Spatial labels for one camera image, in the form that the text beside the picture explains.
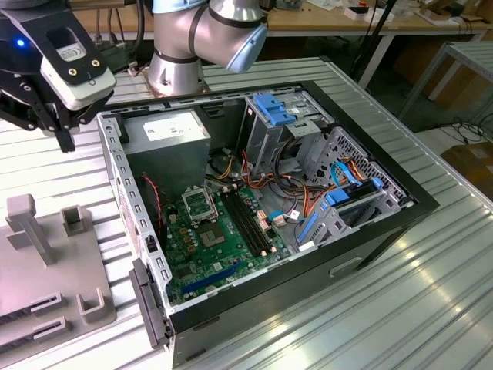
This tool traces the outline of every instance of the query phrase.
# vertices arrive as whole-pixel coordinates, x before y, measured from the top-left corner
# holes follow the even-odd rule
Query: blue led light
[[[28,43],[24,39],[16,39],[15,44],[21,49],[25,48],[28,45]]]

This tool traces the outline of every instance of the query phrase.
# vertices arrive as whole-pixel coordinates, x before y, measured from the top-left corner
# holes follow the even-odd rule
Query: yellow wire
[[[228,163],[228,167],[226,168],[226,171],[224,171],[222,175],[216,176],[218,180],[225,179],[230,174],[232,163],[233,163],[233,157],[230,158],[230,162]]]

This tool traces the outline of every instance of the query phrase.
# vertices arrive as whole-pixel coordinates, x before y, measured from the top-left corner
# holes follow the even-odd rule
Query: green circuit board
[[[261,207],[251,190],[243,188],[238,194],[249,209],[250,216],[258,222],[255,214]],[[212,193],[211,196],[218,213],[217,221],[214,223],[193,226],[182,201],[165,209],[169,225],[166,260],[173,274],[168,295],[170,300],[173,300],[171,302],[173,305],[181,304],[290,256],[281,238],[274,229],[271,229],[263,234],[269,245],[275,247],[275,252],[270,251],[266,256],[254,257],[224,207],[219,194]],[[170,220],[170,214],[176,216],[176,222]],[[231,276],[190,293],[183,293],[184,287],[221,271],[227,271],[232,266],[235,268]]]

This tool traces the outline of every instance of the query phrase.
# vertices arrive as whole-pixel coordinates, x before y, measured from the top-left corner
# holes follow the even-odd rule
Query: blue cable
[[[356,178],[353,176],[351,171],[349,171],[349,168],[347,168],[347,166],[344,163],[334,162],[334,164],[330,167],[330,174],[332,175],[332,179],[336,183],[337,187],[340,186],[340,183],[339,183],[339,180],[337,179],[336,167],[339,167],[344,172],[344,175],[346,175],[346,177],[350,183],[355,183],[358,186],[363,185],[362,182],[356,180]]]
[[[269,221],[272,221],[275,217],[279,216],[280,214],[284,214],[281,210],[276,210],[275,212],[271,213],[269,216]]]

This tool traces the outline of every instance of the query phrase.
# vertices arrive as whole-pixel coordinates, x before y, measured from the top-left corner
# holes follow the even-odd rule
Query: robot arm
[[[267,36],[258,0],[155,0],[149,84],[164,96],[203,88],[200,58],[246,72]]]
[[[62,152],[116,84],[62,0],[0,0],[0,118],[54,135]],[[200,58],[245,72],[267,35],[257,0],[155,0],[149,84],[161,95],[197,93]]]
[[[0,0],[0,9],[0,118],[73,151],[71,132],[104,107],[114,75],[61,3]]]

